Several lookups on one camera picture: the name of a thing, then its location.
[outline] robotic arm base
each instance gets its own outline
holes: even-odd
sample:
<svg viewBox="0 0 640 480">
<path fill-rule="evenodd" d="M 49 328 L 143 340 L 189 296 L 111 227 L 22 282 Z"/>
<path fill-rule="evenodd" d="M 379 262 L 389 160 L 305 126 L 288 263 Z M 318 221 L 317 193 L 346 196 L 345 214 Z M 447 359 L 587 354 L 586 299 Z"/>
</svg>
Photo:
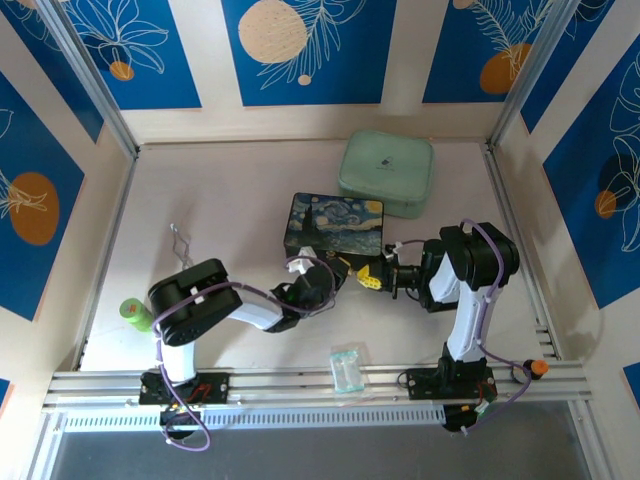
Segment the robotic arm base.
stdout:
<svg viewBox="0 0 640 480">
<path fill-rule="evenodd" d="M 410 368 L 406 376 L 410 400 L 476 400 L 487 396 L 483 385 L 495 385 L 485 358 L 456 362 L 446 343 L 437 368 Z"/>
<path fill-rule="evenodd" d="M 171 408 L 176 402 L 159 372 L 145 372 L 140 380 L 139 405 L 169 405 Z M 229 374 L 224 372 L 198 373 L 190 381 L 173 388 L 189 405 L 224 405 L 227 403 L 229 392 Z"/>
</svg>

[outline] starry night box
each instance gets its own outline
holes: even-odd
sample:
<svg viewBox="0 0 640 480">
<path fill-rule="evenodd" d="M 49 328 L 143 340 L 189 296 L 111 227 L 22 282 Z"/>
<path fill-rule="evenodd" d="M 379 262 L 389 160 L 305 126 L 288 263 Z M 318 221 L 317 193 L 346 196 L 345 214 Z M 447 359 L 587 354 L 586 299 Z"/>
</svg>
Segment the starry night box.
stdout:
<svg viewBox="0 0 640 480">
<path fill-rule="evenodd" d="M 360 268 L 382 251 L 383 214 L 377 200 L 296 193 L 284 236 L 287 257 L 312 247 L 320 257 L 335 252 Z"/>
</svg>

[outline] mint green case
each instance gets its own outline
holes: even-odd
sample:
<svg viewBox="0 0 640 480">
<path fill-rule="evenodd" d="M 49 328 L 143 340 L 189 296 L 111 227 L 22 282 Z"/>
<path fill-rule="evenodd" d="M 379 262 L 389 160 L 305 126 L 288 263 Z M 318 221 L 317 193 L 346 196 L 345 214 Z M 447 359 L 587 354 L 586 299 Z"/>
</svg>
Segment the mint green case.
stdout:
<svg viewBox="0 0 640 480">
<path fill-rule="evenodd" d="M 384 213 L 417 218 L 431 191 L 433 147 L 426 140 L 361 130 L 349 139 L 338 184 L 346 197 L 384 202 Z"/>
</svg>

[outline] white table surface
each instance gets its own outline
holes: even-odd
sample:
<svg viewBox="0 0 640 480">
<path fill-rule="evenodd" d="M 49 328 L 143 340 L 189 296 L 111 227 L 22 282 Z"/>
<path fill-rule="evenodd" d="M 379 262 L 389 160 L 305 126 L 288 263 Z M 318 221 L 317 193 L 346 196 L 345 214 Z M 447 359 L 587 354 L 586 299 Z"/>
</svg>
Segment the white table surface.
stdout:
<svg viewBox="0 0 640 480">
<path fill-rule="evenodd" d="M 282 239 L 296 192 L 338 194 L 344 141 L 229 143 L 143 149 L 127 200 L 82 370 L 145 370 L 154 365 L 151 334 L 120 318 L 129 297 L 146 299 L 157 281 L 180 262 L 172 253 L 169 224 L 191 237 L 195 262 L 223 261 L 230 278 L 269 289 L 292 281 L 282 267 Z M 386 216 L 384 241 L 437 238 L 442 226 L 464 217 L 504 229 L 480 145 L 435 143 L 432 193 L 417 220 Z M 417 263 L 420 247 L 403 250 Z M 406 297 L 369 291 L 355 279 L 337 305 L 284 333 L 269 334 L 225 320 L 196 344 L 198 368 L 326 366 L 332 348 L 357 345 L 365 363 L 435 362 L 454 312 L 429 314 Z M 496 305 L 487 346 L 513 359 L 538 358 L 535 313 L 520 274 Z"/>
</svg>

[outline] vent grille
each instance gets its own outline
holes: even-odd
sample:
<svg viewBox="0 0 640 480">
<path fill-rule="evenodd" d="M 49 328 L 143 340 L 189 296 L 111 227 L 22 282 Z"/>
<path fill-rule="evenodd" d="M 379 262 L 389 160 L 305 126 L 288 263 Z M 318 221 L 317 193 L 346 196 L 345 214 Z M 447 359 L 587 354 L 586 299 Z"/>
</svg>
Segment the vent grille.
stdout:
<svg viewBox="0 0 640 480">
<path fill-rule="evenodd" d="M 65 431 L 149 431 L 159 428 L 158 420 L 157 412 L 73 412 L 68 414 Z M 211 430 L 441 425 L 445 423 L 445 415 L 442 405 L 251 410 L 234 408 L 205 411 L 204 422 Z"/>
</svg>

